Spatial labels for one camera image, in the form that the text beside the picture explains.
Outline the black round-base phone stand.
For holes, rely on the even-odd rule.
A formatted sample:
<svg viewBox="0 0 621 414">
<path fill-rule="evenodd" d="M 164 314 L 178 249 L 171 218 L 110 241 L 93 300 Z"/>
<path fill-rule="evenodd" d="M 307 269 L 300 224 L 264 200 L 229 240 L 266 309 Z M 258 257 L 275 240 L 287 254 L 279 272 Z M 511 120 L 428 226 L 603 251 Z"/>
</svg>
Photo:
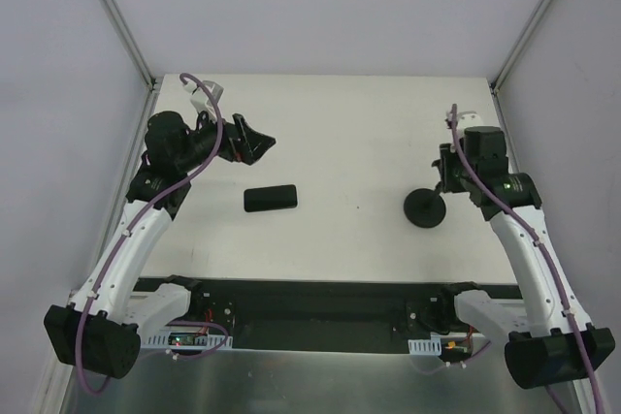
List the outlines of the black round-base phone stand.
<svg viewBox="0 0 621 414">
<path fill-rule="evenodd" d="M 403 203 L 406 219 L 421 229 L 439 226 L 446 216 L 446 205 L 441 197 L 441 184 L 435 188 L 418 188 L 406 196 Z"/>
</svg>

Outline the black smartphone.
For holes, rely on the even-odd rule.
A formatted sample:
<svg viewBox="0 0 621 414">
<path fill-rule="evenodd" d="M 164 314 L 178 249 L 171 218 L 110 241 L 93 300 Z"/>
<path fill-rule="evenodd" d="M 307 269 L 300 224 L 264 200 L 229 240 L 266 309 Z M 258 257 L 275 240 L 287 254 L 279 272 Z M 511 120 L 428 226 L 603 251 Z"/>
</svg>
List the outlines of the black smartphone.
<svg viewBox="0 0 621 414">
<path fill-rule="evenodd" d="M 297 187 L 294 184 L 246 189 L 244 210 L 247 213 L 294 208 L 298 205 Z"/>
</svg>

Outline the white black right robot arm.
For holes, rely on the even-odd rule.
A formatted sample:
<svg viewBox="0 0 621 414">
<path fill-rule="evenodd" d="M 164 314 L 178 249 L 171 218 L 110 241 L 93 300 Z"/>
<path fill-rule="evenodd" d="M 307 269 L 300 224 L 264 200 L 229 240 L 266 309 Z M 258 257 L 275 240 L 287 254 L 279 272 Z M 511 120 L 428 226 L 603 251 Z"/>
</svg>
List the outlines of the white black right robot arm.
<svg viewBox="0 0 621 414">
<path fill-rule="evenodd" d="M 512 317 L 477 285 L 458 283 L 437 306 L 439 324 L 453 332 L 468 324 L 501 346 L 509 374 L 523 389 L 594 380 L 615 339 L 578 302 L 547 234 L 533 179 L 510 171 L 500 128 L 453 128 L 451 136 L 435 163 L 441 191 L 466 193 L 480 210 L 507 255 L 526 316 Z"/>
</svg>

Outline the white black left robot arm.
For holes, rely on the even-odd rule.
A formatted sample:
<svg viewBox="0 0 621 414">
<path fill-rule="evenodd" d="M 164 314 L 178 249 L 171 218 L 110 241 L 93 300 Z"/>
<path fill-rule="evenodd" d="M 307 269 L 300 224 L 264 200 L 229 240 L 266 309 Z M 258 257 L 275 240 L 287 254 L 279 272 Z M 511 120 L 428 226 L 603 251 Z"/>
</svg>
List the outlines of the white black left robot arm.
<svg viewBox="0 0 621 414">
<path fill-rule="evenodd" d="M 137 304 L 130 297 L 148 256 L 179 213 L 192 174 L 214 157 L 251 166 L 276 144 L 236 113 L 216 122 L 206 111 L 188 126 L 163 111 L 147 122 L 146 149 L 125 196 L 118 226 L 90 277 L 44 326 L 57 359 L 104 376 L 124 377 L 141 346 L 169 322 L 198 324 L 205 314 L 194 279 L 174 276 Z"/>
</svg>

